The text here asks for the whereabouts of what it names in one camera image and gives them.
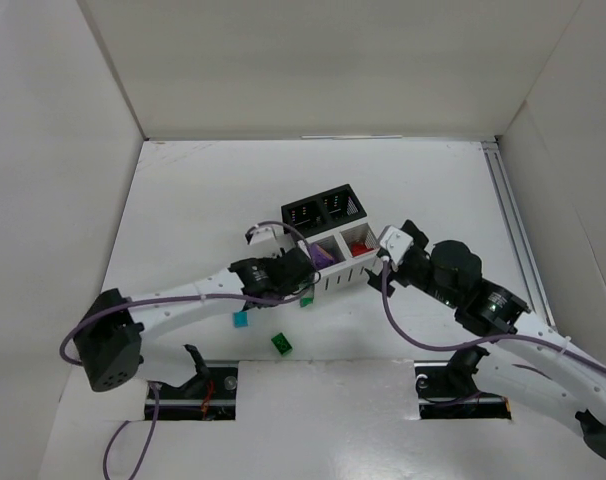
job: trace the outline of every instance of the wire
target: wire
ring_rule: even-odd
[[[513,367],[516,368],[520,368],[521,370],[528,370],[530,372],[534,372],[534,373],[538,373],[539,375],[547,378],[548,380],[552,380],[550,377],[548,377],[547,375],[545,375],[542,371],[540,371],[538,368],[534,368],[534,367],[530,367],[529,365],[522,365],[520,363],[513,363],[512,364]]]
[[[602,373],[603,375],[606,375],[606,367],[604,367],[603,365],[599,365],[598,363],[590,360],[589,358],[585,358],[579,354],[576,354],[576,353],[566,350],[562,347],[559,347],[558,345],[554,345],[553,343],[550,343],[546,340],[542,340],[540,338],[535,338],[535,337],[530,337],[527,335],[518,335],[518,334],[516,334],[516,335],[510,335],[510,334],[490,335],[487,337],[477,338],[476,340],[472,340],[469,342],[463,342],[463,343],[459,343],[456,345],[443,345],[443,346],[428,345],[427,343],[423,343],[418,340],[415,340],[414,338],[410,337],[407,333],[405,333],[403,331],[403,329],[401,329],[401,327],[399,327],[398,323],[396,323],[396,320],[394,320],[394,317],[392,316],[392,311],[390,310],[390,302],[387,298],[387,286],[388,286],[387,279],[388,279],[389,273],[390,273],[389,262],[383,261],[383,271],[381,273],[381,295],[383,298],[383,309],[385,310],[385,316],[387,317],[388,322],[390,322],[390,325],[396,331],[396,333],[398,333],[401,336],[401,338],[403,338],[406,342],[410,343],[411,345],[414,345],[417,348],[420,348],[422,350],[428,350],[430,352],[453,352],[456,350],[462,350],[462,349],[466,349],[466,348],[476,347],[477,345],[482,345],[484,343],[498,342],[500,340],[521,340],[524,342],[530,342],[530,343],[534,343],[537,345],[547,347],[551,350],[554,350],[555,352],[561,352],[563,355],[567,355],[571,359],[573,359],[593,370],[596,370],[597,372]]]
[[[125,302],[120,305],[115,305],[114,307],[106,308],[105,310],[101,310],[100,312],[95,313],[94,315],[90,315],[85,320],[82,320],[77,326],[75,326],[70,333],[68,333],[61,345],[59,346],[59,355],[61,358],[70,363],[72,365],[82,366],[82,363],[70,357],[66,352],[67,345],[72,341],[74,336],[79,333],[84,328],[89,327],[90,325],[98,322],[103,317],[111,315],[113,313],[122,312],[123,310],[127,310],[129,308],[134,307],[144,307],[148,305],[157,305],[164,303],[181,303],[181,302],[200,302],[203,300],[215,300],[215,299],[228,299],[228,300],[244,300],[246,302],[252,302],[257,305],[268,305],[271,307],[275,307],[278,305],[285,305],[288,303],[296,302],[305,294],[305,291],[299,293],[298,295],[294,295],[293,297],[286,298],[284,300],[271,300],[267,298],[259,298],[259,297],[251,297],[249,295],[240,295],[236,293],[209,293],[207,295],[183,295],[178,297],[154,297],[154,298],[145,298],[143,300],[136,300],[134,302]]]
[[[205,420],[207,411],[210,408],[210,400],[212,399],[213,394],[214,394],[214,382],[212,380],[210,380],[210,383],[207,384],[207,395],[203,399],[203,403],[201,403],[201,412],[203,412],[203,420]]]
[[[305,236],[301,232],[299,232],[292,225],[288,225],[287,223],[279,222],[277,220],[265,220],[263,222],[257,223],[256,225],[254,225],[253,227],[248,229],[248,231],[245,232],[245,235],[249,235],[257,228],[265,227],[267,225],[277,225],[279,227],[282,227],[284,230],[287,230],[288,232],[290,232],[293,236],[298,237],[298,239],[301,240],[303,242],[303,244],[305,245],[307,252],[310,254],[310,259],[313,258],[312,257],[312,245],[310,245],[310,242],[307,241],[307,238],[305,238]]]
[[[292,235],[298,237],[305,244],[305,248],[307,248],[308,253],[310,254],[310,259],[312,258],[312,247],[311,247],[310,243],[307,241],[307,239],[303,236],[303,234],[301,232],[299,232],[293,226],[288,225],[287,223],[279,222],[277,220],[265,220],[263,222],[257,223],[253,227],[251,227],[246,232],[246,235],[249,235],[257,228],[263,227],[266,225],[281,226],[285,230],[288,230]],[[143,299],[143,300],[137,300],[134,302],[126,302],[126,303],[122,303],[121,305],[116,305],[114,307],[106,308],[105,310],[97,312],[94,315],[89,316],[85,320],[82,320],[76,327],[74,327],[70,331],[70,333],[68,333],[65,336],[65,338],[63,339],[63,341],[61,342],[61,345],[59,346],[59,355],[67,363],[76,365],[78,367],[82,366],[82,363],[79,360],[70,357],[65,352],[67,345],[72,341],[72,339],[76,336],[76,334],[79,333],[84,328],[89,327],[90,325],[96,323],[97,321],[106,317],[107,315],[122,312],[123,310],[126,310],[128,308],[144,307],[144,306],[148,306],[148,305],[158,305],[158,304],[163,304],[163,303],[200,302],[200,301],[207,300],[207,299],[244,300],[246,302],[252,302],[257,305],[267,305],[267,306],[271,306],[271,307],[275,307],[278,305],[285,305],[287,303],[295,302],[295,301],[299,300],[305,294],[305,292],[307,291],[308,288],[310,288],[312,285],[315,285],[316,283],[321,281],[321,274],[320,274],[320,272],[318,272],[318,270],[314,266],[314,262],[312,262],[312,266],[313,266],[314,270],[316,271],[316,273],[319,273],[319,279],[316,282],[303,287],[303,289],[296,292],[294,294],[294,296],[287,298],[285,300],[271,300],[271,299],[265,299],[265,298],[259,298],[259,297],[251,297],[248,295],[239,295],[239,294],[234,294],[234,293],[210,293],[207,295],[185,295],[185,296],[178,296],[178,297],[147,298],[147,299]]]
[[[154,435],[154,430],[156,429],[156,422],[158,422],[158,419],[159,419],[159,410],[160,410],[160,406],[161,406],[159,389],[158,389],[158,386],[153,382],[149,382],[148,385],[150,387],[150,390],[152,390],[152,393],[154,393],[154,413],[152,414],[152,423],[150,424],[150,431],[147,434],[147,438],[145,439],[145,445],[143,445],[143,449],[141,450],[141,455],[139,455],[139,459],[136,462],[136,465],[134,466],[134,470],[132,470],[132,474],[129,476],[128,480],[133,480],[134,477],[136,477],[136,474],[139,473],[139,469],[141,468],[141,465],[143,464],[143,459],[145,458],[147,449],[150,446],[150,442],[152,441],[152,436]],[[112,445],[114,444],[116,437],[118,437],[119,434],[123,431],[123,429],[125,427],[127,427],[130,423],[131,422],[129,420],[126,420],[125,422],[123,422],[121,424],[121,426],[116,429],[116,432],[114,432],[114,435],[112,435],[112,438],[110,438],[110,441],[108,442],[107,447],[105,447],[105,453],[103,454],[103,477],[105,478],[105,480],[112,480],[110,478],[110,474],[107,471],[107,462],[108,462],[108,458],[110,456],[110,450],[112,448]]]

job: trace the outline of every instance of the white wall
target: white wall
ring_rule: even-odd
[[[145,134],[504,133],[580,0],[83,0]]]
[[[606,361],[606,0],[583,0],[501,149],[559,327]]]
[[[74,0],[0,0],[0,480],[36,478],[142,139]]]

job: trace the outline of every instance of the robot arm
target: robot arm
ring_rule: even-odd
[[[136,375],[180,387],[189,396],[209,380],[198,350],[185,345],[185,351],[170,352],[154,339],[213,315],[296,300],[315,273],[306,253],[295,248],[276,258],[241,260],[163,292],[128,298],[118,289],[107,290],[68,337],[95,392],[112,390]]]
[[[463,243],[438,243],[431,254],[425,251],[427,243],[410,221],[401,229],[388,227],[380,237],[379,257],[385,265],[381,275],[370,275],[369,284],[383,293],[393,327],[398,325],[386,297],[394,292],[389,285],[393,280],[455,309],[456,321],[483,337],[456,348],[448,371],[457,384],[469,393],[479,389],[509,397],[556,419],[606,459],[606,367],[549,328],[523,300],[484,279],[481,260]],[[404,338],[423,348],[455,349],[425,346],[406,334]],[[503,361],[501,350],[523,358],[538,373]]]

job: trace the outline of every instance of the red wire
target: red wire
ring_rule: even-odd
[[[203,403],[201,403],[201,412],[203,412],[203,420],[205,420],[207,410],[208,408],[210,408],[210,400],[212,399],[212,394],[214,394],[214,382],[210,380],[210,383],[207,384],[207,395],[203,399]]]

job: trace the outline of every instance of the white floor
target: white floor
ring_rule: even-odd
[[[459,239],[484,275],[525,296],[478,143],[419,140],[148,142],[130,191],[105,288],[123,294],[181,284],[251,255],[243,233],[279,219],[280,205],[350,183],[375,233],[412,219],[432,242]],[[399,323],[431,343],[469,338],[452,312],[412,289],[392,299]],[[290,360],[274,363],[284,332]],[[250,327],[211,318],[163,338],[242,366],[236,422],[165,422],[139,478],[606,479],[606,463],[553,421],[514,405],[514,422],[415,421],[411,363],[435,359],[404,343],[379,295],[357,287],[315,302],[250,314]],[[355,360],[324,363],[325,360]],[[73,372],[57,413],[43,479],[95,479],[117,420],[142,418],[145,388],[92,394]],[[115,446],[127,478],[148,424]]]

